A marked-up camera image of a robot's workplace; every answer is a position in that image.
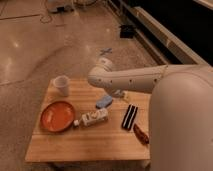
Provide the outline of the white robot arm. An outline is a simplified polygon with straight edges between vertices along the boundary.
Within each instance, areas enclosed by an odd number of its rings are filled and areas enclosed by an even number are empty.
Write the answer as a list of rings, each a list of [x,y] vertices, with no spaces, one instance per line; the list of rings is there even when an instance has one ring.
[[[151,171],[213,171],[213,66],[115,71],[101,58],[88,82],[111,95],[117,90],[150,95]]]

